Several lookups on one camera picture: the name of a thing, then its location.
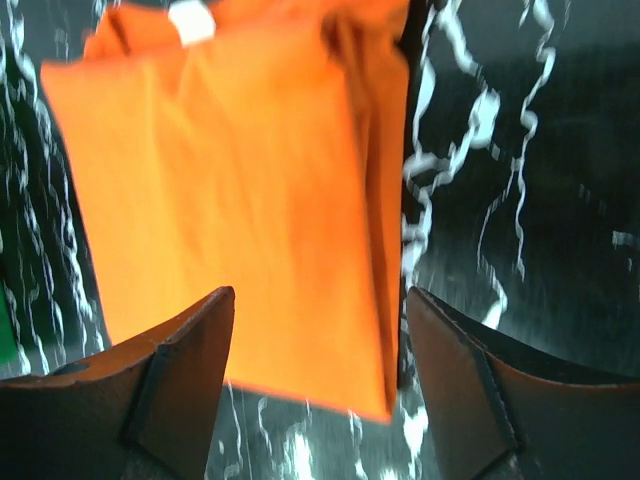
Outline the orange t shirt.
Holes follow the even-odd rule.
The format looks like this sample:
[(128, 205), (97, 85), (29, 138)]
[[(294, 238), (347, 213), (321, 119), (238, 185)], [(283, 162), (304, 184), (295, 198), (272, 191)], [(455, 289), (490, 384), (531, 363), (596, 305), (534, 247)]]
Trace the orange t shirt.
[(113, 343), (228, 285), (228, 381), (391, 419), (408, 8), (123, 3), (42, 65)]

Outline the green plastic tray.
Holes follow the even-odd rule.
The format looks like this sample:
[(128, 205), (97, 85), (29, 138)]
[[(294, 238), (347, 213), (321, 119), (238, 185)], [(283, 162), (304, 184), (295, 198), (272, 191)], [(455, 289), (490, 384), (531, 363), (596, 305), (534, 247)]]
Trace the green plastic tray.
[(4, 291), (0, 291), (0, 361), (12, 362), (17, 356), (17, 344), (9, 316)]

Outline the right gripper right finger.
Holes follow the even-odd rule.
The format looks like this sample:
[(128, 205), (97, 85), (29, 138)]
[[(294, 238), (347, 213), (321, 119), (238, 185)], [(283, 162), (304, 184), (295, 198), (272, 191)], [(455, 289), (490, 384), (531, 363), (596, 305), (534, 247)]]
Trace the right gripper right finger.
[(638, 379), (537, 350), (420, 288), (407, 315), (442, 478), (638, 478)]

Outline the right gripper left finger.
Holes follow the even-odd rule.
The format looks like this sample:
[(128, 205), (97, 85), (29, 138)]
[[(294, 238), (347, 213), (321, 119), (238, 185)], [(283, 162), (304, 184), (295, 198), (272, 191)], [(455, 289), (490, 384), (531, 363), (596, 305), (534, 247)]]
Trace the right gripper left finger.
[(3, 380), (2, 478), (204, 478), (234, 303), (221, 287), (109, 350)]

